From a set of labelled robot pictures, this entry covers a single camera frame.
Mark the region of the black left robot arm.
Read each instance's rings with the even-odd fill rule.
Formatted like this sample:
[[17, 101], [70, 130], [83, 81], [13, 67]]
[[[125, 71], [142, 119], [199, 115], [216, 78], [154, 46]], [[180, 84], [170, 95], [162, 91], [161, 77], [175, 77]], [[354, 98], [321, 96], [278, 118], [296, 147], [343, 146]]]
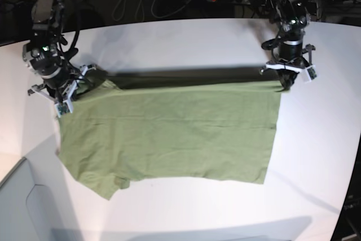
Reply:
[[[261, 4], [249, 0], [257, 12]], [[303, 44], [305, 28], [311, 21], [303, 0], [266, 0], [270, 8], [269, 22], [278, 27], [273, 39], [262, 42], [261, 48], [271, 53], [271, 59], [261, 69], [261, 73], [273, 70], [277, 73], [284, 90], [290, 90], [299, 75], [307, 82], [316, 79], [317, 74], [312, 63], [312, 44]]]

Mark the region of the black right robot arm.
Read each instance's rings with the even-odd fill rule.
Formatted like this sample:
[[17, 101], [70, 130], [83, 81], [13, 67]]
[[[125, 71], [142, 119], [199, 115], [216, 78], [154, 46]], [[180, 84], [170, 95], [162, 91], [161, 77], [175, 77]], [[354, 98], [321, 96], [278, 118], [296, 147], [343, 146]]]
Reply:
[[30, 41], [23, 46], [23, 62], [43, 82], [33, 85], [28, 95], [38, 94], [55, 107], [59, 117], [73, 112], [73, 100], [81, 81], [87, 84], [88, 71], [95, 70], [94, 65], [83, 65], [79, 68], [70, 63], [78, 53], [76, 44], [80, 35], [81, 17], [77, 5], [76, 30], [72, 43], [67, 51], [63, 46], [68, 45], [63, 36], [65, 0], [37, 0], [32, 9], [32, 32]]

